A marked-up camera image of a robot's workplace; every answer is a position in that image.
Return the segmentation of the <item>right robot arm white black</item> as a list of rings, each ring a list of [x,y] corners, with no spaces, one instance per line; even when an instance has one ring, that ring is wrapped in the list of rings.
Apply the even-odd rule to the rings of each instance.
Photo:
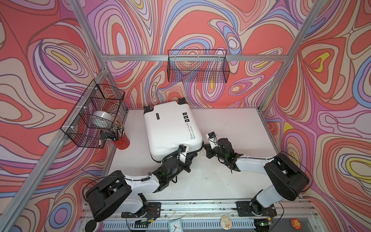
[[[260,190],[248,205],[246,213],[262,216],[275,203],[294,201],[310,183],[310,179],[287,155],[279,153],[272,158],[247,157],[234,152],[232,146],[203,146],[207,158],[216,157],[232,172],[254,172],[269,177],[271,185]]]

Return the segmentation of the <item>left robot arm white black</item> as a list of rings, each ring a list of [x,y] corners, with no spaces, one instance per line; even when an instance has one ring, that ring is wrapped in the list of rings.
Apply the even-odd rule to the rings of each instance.
[[[117,211],[141,217],[149,210],[144,193],[157,193],[166,189],[171,182],[177,182],[182,172],[191,172],[192,160],[197,153],[183,155],[179,150],[167,155],[161,166],[147,176],[125,176],[120,170],[92,186],[84,195],[93,218],[101,222]]]

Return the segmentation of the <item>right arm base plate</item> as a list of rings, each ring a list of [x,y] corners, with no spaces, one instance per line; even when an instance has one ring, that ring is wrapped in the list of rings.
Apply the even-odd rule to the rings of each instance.
[[[262,207],[258,202],[237,201],[236,207],[233,208],[238,212],[240,217],[266,217],[273,218],[277,216],[275,206],[271,205],[268,208]]]

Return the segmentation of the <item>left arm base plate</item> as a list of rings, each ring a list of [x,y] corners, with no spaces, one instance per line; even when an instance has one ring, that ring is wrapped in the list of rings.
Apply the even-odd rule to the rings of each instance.
[[[137,213],[122,212],[122,218],[146,218],[156,219],[160,217],[161,202],[149,202],[145,204]]]

